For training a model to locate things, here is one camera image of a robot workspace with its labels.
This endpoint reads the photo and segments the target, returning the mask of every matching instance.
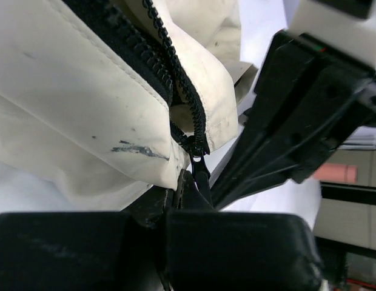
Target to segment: black stain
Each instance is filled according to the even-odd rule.
[[[36,59],[31,53],[23,52],[22,54],[29,59]]]
[[[119,153],[119,152],[128,152],[128,153],[140,153],[142,155],[149,156],[151,158],[160,158],[169,161],[169,158],[159,153],[153,152],[150,147],[141,147],[139,145],[131,144],[127,141],[119,141],[120,144],[123,144],[121,147],[113,147],[111,152]]]

